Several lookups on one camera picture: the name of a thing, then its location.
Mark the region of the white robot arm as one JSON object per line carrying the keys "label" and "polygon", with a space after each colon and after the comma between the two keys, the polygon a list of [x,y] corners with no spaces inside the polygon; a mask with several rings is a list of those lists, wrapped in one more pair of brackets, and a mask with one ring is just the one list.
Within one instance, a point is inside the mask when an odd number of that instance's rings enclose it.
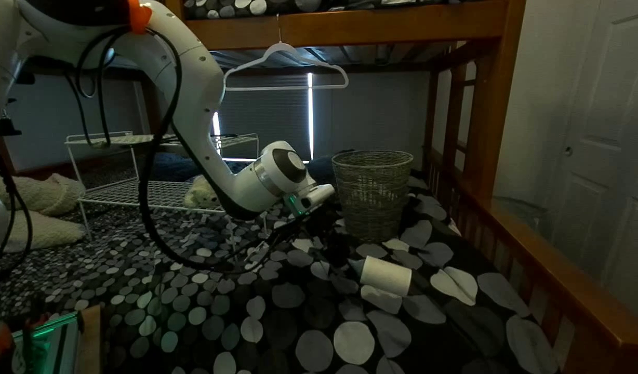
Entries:
{"label": "white robot arm", "polygon": [[161,127],[216,191],[226,213],[256,218],[288,199],[316,210],[335,186],[316,180],[284,142],[231,171],[207,139],[209,117],[225,95],[225,72],[199,37],[159,0],[0,0],[0,120],[19,71],[49,59],[77,71],[96,68],[107,52],[133,60],[157,89]]}

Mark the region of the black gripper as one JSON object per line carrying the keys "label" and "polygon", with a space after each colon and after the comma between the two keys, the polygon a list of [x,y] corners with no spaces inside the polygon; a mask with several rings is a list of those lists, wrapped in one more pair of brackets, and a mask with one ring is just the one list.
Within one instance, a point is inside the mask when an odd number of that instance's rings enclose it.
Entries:
{"label": "black gripper", "polygon": [[317,236],[322,247],[317,256],[331,266],[343,267],[349,258],[349,236],[337,230],[337,211],[317,207],[301,221],[303,230],[309,236]]}

